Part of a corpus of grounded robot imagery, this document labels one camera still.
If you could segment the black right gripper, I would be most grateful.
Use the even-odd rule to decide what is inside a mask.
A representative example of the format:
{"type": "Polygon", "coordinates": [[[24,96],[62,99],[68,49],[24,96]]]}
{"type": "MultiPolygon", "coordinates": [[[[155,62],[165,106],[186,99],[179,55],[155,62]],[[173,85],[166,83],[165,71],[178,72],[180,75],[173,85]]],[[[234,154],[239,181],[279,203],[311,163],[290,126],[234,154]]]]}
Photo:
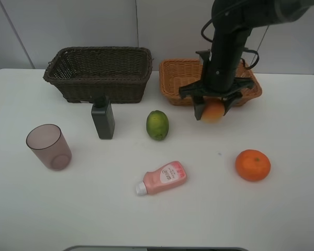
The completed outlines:
{"type": "Polygon", "coordinates": [[[252,89],[255,82],[251,78],[206,76],[196,82],[179,88],[181,99],[193,97],[194,114],[197,121],[201,120],[205,109],[203,97],[221,98],[224,116],[242,99],[243,89],[252,89]]]}

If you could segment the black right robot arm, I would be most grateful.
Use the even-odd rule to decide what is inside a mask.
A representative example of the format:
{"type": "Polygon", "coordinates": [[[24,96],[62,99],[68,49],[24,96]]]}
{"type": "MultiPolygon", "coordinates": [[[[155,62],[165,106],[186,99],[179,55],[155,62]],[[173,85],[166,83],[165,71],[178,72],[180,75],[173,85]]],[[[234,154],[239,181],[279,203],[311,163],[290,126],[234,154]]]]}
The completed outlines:
{"type": "Polygon", "coordinates": [[[211,48],[198,52],[201,78],[179,88],[182,99],[192,98],[195,118],[202,118],[205,97],[221,98],[228,112],[241,100],[243,89],[254,87],[251,78],[236,76],[238,65],[245,62],[242,53],[257,53],[245,47],[254,28],[294,22],[311,6],[314,1],[215,1],[208,22],[215,28],[211,48]]]}

